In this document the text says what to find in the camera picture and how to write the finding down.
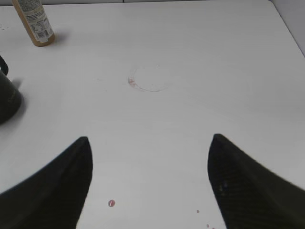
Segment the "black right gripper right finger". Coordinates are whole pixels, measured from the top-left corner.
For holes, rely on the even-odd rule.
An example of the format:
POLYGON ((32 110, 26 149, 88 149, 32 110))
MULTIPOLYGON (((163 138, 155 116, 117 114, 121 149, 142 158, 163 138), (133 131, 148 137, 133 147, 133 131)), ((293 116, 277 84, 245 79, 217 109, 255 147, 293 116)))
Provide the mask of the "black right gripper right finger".
POLYGON ((305 191, 252 159, 222 134, 213 135, 207 173, 226 228, 305 227, 305 191))

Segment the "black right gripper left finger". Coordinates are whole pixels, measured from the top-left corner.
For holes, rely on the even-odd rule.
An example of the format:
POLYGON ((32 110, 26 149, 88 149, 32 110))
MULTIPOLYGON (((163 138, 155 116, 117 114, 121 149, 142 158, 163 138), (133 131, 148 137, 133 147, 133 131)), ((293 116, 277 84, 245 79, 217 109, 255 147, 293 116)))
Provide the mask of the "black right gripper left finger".
POLYGON ((41 170, 0 195, 2 229, 74 229, 92 181, 92 151, 82 136, 41 170))

